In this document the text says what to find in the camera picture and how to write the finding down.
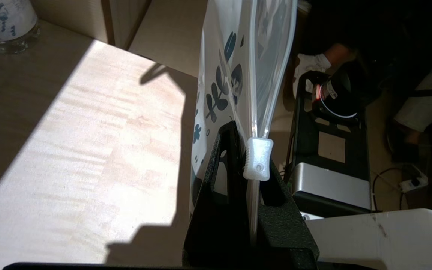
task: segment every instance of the wooden table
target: wooden table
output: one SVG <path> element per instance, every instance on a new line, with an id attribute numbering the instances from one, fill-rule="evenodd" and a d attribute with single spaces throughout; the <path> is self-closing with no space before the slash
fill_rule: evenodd
<path id="1" fill-rule="evenodd" d="M 41 26 L 0 55 L 0 269 L 180 265 L 197 79 Z"/>

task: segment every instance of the white cloth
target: white cloth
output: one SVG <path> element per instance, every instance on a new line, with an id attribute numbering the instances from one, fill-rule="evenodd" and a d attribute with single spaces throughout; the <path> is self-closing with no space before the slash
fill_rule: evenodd
<path id="1" fill-rule="evenodd" d="M 300 81 L 301 75 L 305 74 L 308 71 L 319 71 L 319 72 L 326 72 L 331 67 L 331 63 L 329 63 L 329 60 L 324 56 L 324 54 L 319 55 L 304 55 L 304 54 L 298 54 L 298 58 L 300 60 L 300 63 L 296 67 L 294 71 L 294 78 L 296 79 L 295 82 L 293 82 L 293 95 L 296 98 L 296 93 L 298 91 L 298 82 Z M 308 87 L 308 83 L 306 84 L 306 91 L 312 92 L 312 85 L 311 87 Z"/>
<path id="2" fill-rule="evenodd" d="M 415 91 L 432 89 L 432 71 L 421 81 Z M 410 97 L 394 117 L 398 123 L 424 132 L 432 123 L 432 97 Z"/>

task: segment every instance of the clear plastic bag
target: clear plastic bag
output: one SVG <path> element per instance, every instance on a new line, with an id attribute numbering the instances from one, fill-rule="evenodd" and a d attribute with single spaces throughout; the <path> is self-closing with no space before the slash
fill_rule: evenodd
<path id="1" fill-rule="evenodd" d="M 208 1 L 193 132 L 191 209 L 218 130 L 231 121 L 236 122 L 245 147 L 255 147 L 252 154 L 259 158 L 253 164 L 253 179 L 247 178 L 253 183 L 249 191 L 253 203 L 248 206 L 257 208 L 259 182 L 254 180 L 264 181 L 261 173 L 269 172 L 272 142 L 262 151 L 268 143 L 250 140 L 269 136 L 293 43 L 297 4 L 293 0 Z M 221 159 L 214 191 L 225 194 L 226 164 Z"/>

